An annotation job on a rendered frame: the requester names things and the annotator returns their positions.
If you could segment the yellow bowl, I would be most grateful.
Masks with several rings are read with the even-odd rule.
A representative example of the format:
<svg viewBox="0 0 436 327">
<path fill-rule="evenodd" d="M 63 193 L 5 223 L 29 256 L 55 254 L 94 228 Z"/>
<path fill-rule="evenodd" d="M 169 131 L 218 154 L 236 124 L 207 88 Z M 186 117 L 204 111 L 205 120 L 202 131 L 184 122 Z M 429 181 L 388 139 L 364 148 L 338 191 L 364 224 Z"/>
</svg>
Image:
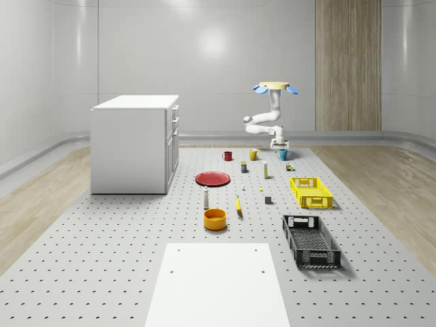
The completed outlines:
<svg viewBox="0 0 436 327">
<path fill-rule="evenodd" d="M 204 227 L 208 230 L 221 230 L 227 226 L 226 212 L 219 208 L 204 211 Z"/>
</svg>

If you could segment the red plate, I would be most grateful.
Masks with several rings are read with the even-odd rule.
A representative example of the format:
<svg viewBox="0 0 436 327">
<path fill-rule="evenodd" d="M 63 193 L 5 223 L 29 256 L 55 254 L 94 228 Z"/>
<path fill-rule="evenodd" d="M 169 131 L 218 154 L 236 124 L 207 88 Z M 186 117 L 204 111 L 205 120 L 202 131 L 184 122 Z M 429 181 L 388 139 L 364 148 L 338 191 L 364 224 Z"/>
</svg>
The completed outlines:
<svg viewBox="0 0 436 327">
<path fill-rule="evenodd" d="M 196 176 L 196 183 L 208 187 L 220 187 L 230 182 L 230 176 L 223 172 L 202 172 Z"/>
</svg>

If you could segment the yellow basket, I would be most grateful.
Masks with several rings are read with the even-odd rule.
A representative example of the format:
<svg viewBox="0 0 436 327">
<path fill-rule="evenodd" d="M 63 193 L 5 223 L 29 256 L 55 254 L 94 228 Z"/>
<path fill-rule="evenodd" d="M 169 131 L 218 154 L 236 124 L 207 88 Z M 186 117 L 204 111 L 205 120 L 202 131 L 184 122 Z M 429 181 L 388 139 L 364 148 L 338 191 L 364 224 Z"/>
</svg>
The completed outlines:
<svg viewBox="0 0 436 327">
<path fill-rule="evenodd" d="M 332 208 L 332 194 L 317 177 L 291 177 L 290 188 L 302 208 Z"/>
</svg>

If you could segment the white cabinet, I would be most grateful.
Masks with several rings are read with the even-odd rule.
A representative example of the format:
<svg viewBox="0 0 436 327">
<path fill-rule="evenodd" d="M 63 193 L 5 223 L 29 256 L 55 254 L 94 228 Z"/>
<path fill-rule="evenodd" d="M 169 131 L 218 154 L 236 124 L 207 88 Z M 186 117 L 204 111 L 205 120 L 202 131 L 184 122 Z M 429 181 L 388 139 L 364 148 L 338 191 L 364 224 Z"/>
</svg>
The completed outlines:
<svg viewBox="0 0 436 327">
<path fill-rule="evenodd" d="M 178 165 L 178 95 L 120 95 L 91 110 L 91 193 L 166 194 Z"/>
</svg>

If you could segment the dark grey basket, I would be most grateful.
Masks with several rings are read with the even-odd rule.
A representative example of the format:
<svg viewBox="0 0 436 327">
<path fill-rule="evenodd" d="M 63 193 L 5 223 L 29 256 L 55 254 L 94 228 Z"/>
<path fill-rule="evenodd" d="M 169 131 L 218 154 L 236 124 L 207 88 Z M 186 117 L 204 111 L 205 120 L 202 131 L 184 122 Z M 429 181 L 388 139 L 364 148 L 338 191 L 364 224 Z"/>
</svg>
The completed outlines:
<svg viewBox="0 0 436 327">
<path fill-rule="evenodd" d="M 336 268 L 341 250 L 318 216 L 283 215 L 282 228 L 297 266 Z"/>
</svg>

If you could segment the white board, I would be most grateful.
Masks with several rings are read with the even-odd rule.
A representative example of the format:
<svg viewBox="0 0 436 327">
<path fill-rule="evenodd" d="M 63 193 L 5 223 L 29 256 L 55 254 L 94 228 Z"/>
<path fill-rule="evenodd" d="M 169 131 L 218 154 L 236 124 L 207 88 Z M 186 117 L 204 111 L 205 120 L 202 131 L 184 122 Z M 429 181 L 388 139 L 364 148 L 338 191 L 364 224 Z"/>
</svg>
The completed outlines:
<svg viewBox="0 0 436 327">
<path fill-rule="evenodd" d="M 266 243 L 169 243 L 145 327 L 290 327 Z"/>
</svg>

